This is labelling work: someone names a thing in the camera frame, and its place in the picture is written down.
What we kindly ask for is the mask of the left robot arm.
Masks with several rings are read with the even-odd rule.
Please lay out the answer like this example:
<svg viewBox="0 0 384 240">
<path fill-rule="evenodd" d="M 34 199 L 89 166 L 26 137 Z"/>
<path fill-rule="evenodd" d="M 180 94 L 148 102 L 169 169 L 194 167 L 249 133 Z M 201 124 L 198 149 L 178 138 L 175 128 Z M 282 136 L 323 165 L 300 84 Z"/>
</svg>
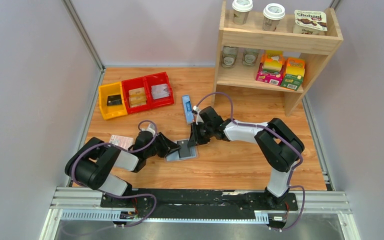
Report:
<svg viewBox="0 0 384 240">
<path fill-rule="evenodd" d="M 132 185 L 111 174 L 114 167 L 138 173 L 148 158 L 165 158 L 180 149 L 179 144 L 153 130 L 140 131 L 128 149 L 93 137 L 69 159 L 64 173 L 78 185 L 122 197 Z"/>
</svg>

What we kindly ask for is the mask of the dark grey credit card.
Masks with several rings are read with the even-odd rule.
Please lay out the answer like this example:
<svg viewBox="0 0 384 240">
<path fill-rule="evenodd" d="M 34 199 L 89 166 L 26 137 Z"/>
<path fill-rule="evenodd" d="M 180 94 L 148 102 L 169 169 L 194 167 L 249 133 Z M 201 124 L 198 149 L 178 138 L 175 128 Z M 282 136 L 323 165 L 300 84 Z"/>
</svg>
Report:
<svg viewBox="0 0 384 240">
<path fill-rule="evenodd" d="M 178 150 L 178 155 L 180 160 L 191 159 L 197 156 L 195 148 L 188 147 L 187 139 L 178 140 L 176 143 L 181 146 L 180 150 Z"/>
</svg>

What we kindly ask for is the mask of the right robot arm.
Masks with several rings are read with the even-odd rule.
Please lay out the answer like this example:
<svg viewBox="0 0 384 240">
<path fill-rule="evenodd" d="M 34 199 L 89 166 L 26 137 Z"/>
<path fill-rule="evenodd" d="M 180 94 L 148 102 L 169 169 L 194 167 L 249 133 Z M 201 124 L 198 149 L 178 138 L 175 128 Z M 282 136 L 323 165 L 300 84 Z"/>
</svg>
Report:
<svg viewBox="0 0 384 240">
<path fill-rule="evenodd" d="M 292 171 L 302 162 L 305 146 L 281 119 L 273 118 L 262 123 L 222 119 L 211 106 L 202 110 L 194 106 L 192 113 L 196 120 L 191 124 L 189 147 L 205 145 L 211 138 L 256 144 L 271 166 L 265 190 L 277 199 L 289 192 Z"/>
</svg>

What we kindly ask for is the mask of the pink leather card holder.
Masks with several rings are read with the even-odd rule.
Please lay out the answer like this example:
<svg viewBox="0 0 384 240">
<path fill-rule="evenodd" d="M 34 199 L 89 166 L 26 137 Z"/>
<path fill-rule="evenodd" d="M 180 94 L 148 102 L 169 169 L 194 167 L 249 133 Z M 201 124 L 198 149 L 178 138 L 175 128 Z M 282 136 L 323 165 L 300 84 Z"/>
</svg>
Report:
<svg viewBox="0 0 384 240">
<path fill-rule="evenodd" d="M 178 145 L 180 145 L 180 149 L 167 155 L 165 157 L 165 160 L 167 162 L 178 162 L 178 161 L 184 161 L 189 159 L 194 159 L 199 156 L 198 149 L 196 146 L 189 147 L 188 139 L 178 140 L 176 142 Z"/>
</svg>

